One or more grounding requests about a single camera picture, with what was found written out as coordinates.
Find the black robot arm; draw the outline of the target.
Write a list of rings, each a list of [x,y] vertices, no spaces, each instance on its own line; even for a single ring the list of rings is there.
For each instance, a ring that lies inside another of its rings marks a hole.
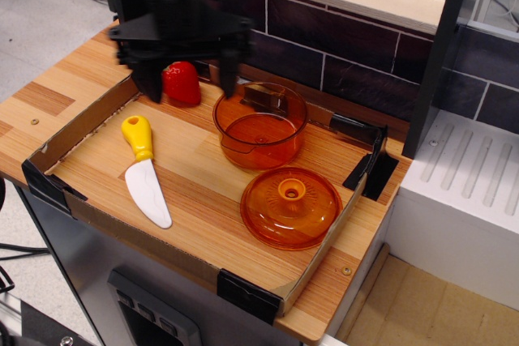
[[[220,87],[225,97],[234,95],[253,23],[211,7],[212,1],[224,0],[109,0],[118,19],[109,30],[117,58],[152,101],[161,101],[162,71],[177,61],[217,61]]]

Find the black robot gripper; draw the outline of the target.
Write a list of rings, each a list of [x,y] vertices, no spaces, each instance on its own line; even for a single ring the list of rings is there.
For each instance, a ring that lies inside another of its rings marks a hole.
[[[109,30],[139,91],[161,102],[163,66],[153,60],[219,59],[221,89],[232,97],[239,63],[251,51],[251,19],[215,10],[205,0],[144,0],[144,5],[144,15]]]

